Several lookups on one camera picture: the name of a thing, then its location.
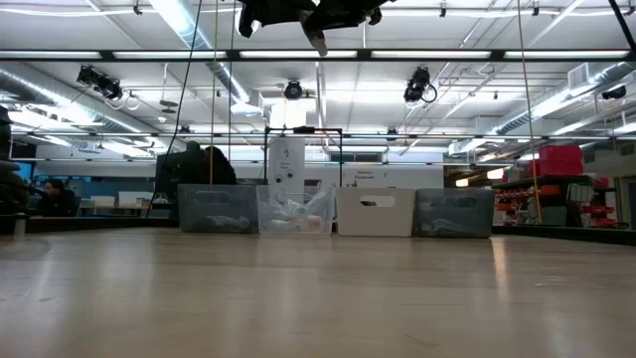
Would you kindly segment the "clear plastic bin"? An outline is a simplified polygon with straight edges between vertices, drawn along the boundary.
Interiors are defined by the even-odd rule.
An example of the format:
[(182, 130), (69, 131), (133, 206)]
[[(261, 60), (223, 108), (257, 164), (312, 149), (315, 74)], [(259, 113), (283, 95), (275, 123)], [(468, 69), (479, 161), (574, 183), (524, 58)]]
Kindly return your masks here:
[(273, 212), (271, 202), (275, 198), (291, 199), (298, 203), (305, 204), (319, 190), (318, 187), (305, 187), (301, 193), (276, 193), (272, 186), (258, 186), (256, 191), (258, 226), (262, 234), (290, 234), (290, 235), (330, 235), (332, 233), (333, 218), (326, 221), (326, 228), (319, 234), (302, 234), (302, 233), (285, 233), (275, 230), (271, 222), (274, 219), (282, 219), (276, 217)]

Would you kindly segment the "silver ventilation duct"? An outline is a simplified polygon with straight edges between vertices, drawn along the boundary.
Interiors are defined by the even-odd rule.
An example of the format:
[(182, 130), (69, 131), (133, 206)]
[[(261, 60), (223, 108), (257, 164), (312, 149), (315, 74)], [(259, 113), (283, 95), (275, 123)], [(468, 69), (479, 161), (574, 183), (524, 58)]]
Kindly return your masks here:
[(142, 121), (121, 110), (113, 109), (102, 98), (91, 96), (91, 88), (75, 89), (57, 79), (27, 65), (8, 63), (0, 65), (0, 88), (13, 93), (29, 94), (32, 103), (48, 107), (55, 114), (74, 124), (102, 123), (98, 136), (105, 133), (122, 132), (122, 137), (130, 133), (147, 133), (147, 138), (155, 147), (167, 147), (169, 139), (152, 136), (157, 132)]
[(583, 63), (567, 73), (567, 80), (551, 90), (533, 97), (523, 107), (503, 116), (489, 134), (506, 135), (523, 125), (545, 117), (590, 94), (610, 90), (636, 73), (636, 62), (612, 65)]
[(252, 93), (232, 74), (230, 67), (219, 62), (220, 52), (212, 39), (201, 28), (200, 11), (190, 0), (149, 0), (153, 9), (175, 32), (180, 40), (196, 54), (208, 52), (212, 56), (204, 65), (214, 75), (215, 84), (223, 89), (230, 99), (230, 111), (234, 115), (261, 116), (258, 93)]

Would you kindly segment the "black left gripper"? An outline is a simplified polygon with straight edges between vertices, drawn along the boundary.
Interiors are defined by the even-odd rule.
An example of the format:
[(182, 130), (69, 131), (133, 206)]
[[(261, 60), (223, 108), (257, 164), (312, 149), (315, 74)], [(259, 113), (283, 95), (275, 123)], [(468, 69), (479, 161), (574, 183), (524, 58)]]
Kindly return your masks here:
[(312, 0), (263, 0), (259, 20), (256, 0), (239, 0), (242, 4), (238, 16), (238, 32), (250, 38), (261, 24), (263, 26), (279, 23), (298, 22), (303, 11), (314, 11), (317, 5)]

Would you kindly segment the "white plastic bin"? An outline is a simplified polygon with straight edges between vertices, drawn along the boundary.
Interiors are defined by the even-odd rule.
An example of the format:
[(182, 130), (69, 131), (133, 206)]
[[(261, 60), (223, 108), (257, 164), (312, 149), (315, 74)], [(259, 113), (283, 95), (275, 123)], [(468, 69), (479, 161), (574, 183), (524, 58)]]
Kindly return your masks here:
[(339, 188), (338, 234), (351, 237), (410, 237), (415, 190)]

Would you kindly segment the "white pillar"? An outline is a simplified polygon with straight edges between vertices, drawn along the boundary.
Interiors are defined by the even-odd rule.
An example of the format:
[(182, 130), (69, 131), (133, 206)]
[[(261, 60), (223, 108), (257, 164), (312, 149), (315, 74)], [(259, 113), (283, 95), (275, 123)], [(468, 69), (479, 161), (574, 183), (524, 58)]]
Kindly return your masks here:
[(306, 109), (286, 100), (271, 109), (267, 134), (268, 183), (276, 193), (301, 193), (304, 189), (305, 138), (293, 129), (306, 124)]

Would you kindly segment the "black monitor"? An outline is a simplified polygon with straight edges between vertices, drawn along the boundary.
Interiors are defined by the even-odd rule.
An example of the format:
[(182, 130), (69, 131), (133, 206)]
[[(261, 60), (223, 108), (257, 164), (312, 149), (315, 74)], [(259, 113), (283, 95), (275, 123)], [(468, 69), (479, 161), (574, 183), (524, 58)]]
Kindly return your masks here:
[(155, 191), (174, 196), (179, 184), (208, 182), (203, 150), (159, 155), (156, 160)]

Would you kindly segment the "black frame stand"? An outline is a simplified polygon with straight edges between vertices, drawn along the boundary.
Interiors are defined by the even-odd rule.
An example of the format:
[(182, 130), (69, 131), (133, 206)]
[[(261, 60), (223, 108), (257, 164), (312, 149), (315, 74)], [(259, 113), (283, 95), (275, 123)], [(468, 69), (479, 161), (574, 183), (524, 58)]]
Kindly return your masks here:
[[(330, 150), (329, 144), (336, 146), (338, 151), (338, 165), (339, 165), (339, 179), (337, 181), (336, 186), (343, 186), (343, 161), (342, 161), (342, 141), (343, 141), (343, 130), (341, 128), (316, 128), (313, 126), (301, 126), (293, 129), (294, 136), (304, 137), (305, 138), (305, 169), (304, 169), (304, 186), (306, 179), (316, 180), (318, 174), (308, 173), (306, 170), (307, 162), (306, 162), (306, 141), (308, 139), (318, 139), (320, 143), (326, 141), (326, 144), (323, 144), (320, 149), (322, 153), (326, 156), (326, 160), (324, 162), (325, 166), (334, 165), (333, 161), (330, 161)], [(268, 148), (267, 148), (267, 134), (269, 132), (269, 127), (264, 129), (264, 137), (263, 137), (263, 180), (265, 185), (269, 185), (268, 183)]]

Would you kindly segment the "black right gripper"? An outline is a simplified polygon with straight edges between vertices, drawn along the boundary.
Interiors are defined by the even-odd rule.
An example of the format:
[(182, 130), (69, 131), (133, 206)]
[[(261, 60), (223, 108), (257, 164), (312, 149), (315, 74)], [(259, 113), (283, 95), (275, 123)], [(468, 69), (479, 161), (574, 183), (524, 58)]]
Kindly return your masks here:
[(309, 32), (355, 28), (369, 18), (375, 26), (383, 19), (381, 7), (396, 0), (320, 0), (316, 11), (304, 22), (303, 29)]

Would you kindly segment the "dark grey plastic bin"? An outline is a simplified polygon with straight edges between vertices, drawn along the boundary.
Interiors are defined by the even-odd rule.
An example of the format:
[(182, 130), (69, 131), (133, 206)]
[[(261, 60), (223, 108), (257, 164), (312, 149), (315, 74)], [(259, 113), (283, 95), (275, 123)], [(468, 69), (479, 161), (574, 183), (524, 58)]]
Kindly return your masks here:
[[(492, 235), (495, 192), (490, 189), (417, 189), (415, 191), (413, 233), (417, 237), (488, 239)], [(428, 232), (434, 221), (472, 220), (481, 226), (477, 236), (454, 233), (436, 237)]]

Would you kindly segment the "red storage bins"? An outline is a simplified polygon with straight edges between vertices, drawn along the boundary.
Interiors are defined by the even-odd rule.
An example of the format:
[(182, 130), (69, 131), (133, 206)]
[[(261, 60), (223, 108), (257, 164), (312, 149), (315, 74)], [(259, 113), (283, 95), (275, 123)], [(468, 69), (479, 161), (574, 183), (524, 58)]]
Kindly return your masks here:
[(546, 145), (528, 165), (531, 175), (579, 176), (583, 174), (582, 151), (577, 145)]

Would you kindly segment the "black shelf rack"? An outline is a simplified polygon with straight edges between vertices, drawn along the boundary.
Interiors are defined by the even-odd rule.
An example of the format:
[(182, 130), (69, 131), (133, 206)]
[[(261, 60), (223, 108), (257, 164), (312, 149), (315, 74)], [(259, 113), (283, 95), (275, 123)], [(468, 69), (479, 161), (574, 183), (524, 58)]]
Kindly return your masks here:
[(580, 229), (628, 227), (618, 218), (617, 190), (604, 177), (541, 176), (496, 185), (494, 223)]

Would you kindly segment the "blue white bagged toothbrush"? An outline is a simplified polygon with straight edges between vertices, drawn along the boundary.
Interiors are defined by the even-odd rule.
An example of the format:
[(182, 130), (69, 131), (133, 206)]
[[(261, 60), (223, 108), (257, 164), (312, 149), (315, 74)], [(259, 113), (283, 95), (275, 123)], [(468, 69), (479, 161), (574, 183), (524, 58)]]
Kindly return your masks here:
[(271, 204), (274, 215), (284, 220), (305, 218), (309, 214), (305, 205), (291, 199), (275, 198)]
[(310, 200), (301, 206), (299, 213), (304, 216), (319, 216), (331, 220), (334, 215), (335, 192), (333, 187), (316, 192)]

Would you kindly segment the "overhead LED light bar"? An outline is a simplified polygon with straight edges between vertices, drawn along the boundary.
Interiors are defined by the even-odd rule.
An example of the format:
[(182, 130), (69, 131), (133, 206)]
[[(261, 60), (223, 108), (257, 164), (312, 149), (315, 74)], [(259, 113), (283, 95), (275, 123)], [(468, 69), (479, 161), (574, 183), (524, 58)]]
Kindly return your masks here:
[(324, 57), (314, 50), (0, 50), (0, 62), (421, 62), (421, 63), (618, 63), (636, 62), (629, 50), (341, 49)]

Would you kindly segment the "smoky translucent plastic bin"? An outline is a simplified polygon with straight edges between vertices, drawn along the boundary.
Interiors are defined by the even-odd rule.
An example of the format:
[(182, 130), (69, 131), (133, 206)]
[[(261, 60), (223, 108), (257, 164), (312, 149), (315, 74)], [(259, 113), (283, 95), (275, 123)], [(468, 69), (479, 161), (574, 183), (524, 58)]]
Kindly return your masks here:
[[(178, 185), (180, 229), (185, 233), (257, 234), (256, 187), (253, 185)], [(247, 217), (248, 232), (216, 230), (208, 216)]]

